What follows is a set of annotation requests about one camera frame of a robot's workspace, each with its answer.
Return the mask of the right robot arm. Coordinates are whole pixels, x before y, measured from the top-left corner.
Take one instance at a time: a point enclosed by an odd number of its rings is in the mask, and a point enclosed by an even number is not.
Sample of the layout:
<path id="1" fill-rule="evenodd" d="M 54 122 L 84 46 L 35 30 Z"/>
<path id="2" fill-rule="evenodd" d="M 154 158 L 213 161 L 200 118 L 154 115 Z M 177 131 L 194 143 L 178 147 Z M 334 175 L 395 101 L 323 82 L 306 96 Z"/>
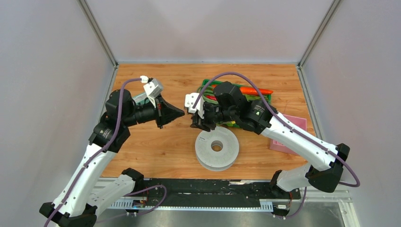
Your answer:
<path id="1" fill-rule="evenodd" d="M 213 89 L 217 104 L 205 102 L 199 93 L 185 96 L 184 107 L 192 115 L 192 128 L 210 132 L 218 123 L 234 121 L 241 129 L 273 139 L 302 156 L 308 163 L 278 170 L 270 182 L 270 193 L 282 198 L 289 191 L 312 186 L 332 193 L 340 184 L 350 148 L 318 139 L 293 124 L 264 100 L 247 100 L 240 88 L 222 82 Z"/>

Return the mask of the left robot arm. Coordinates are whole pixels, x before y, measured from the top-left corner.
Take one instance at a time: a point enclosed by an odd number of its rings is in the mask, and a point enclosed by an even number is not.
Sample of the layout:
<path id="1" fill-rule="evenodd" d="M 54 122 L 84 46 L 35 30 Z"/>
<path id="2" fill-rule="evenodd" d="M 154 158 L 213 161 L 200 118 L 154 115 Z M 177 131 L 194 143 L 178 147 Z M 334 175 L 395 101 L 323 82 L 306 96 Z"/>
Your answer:
<path id="1" fill-rule="evenodd" d="M 161 95 L 138 105 L 126 89 L 116 90 L 105 103 L 106 111 L 93 129 L 85 154 L 69 183 L 52 202 L 39 212 L 46 223 L 60 227 L 92 227 L 98 217 L 123 196 L 148 195 L 140 172 L 127 168 L 102 190 L 93 193 L 98 178 L 130 136 L 133 125 L 154 121 L 159 128 L 184 116 L 184 111 Z"/>

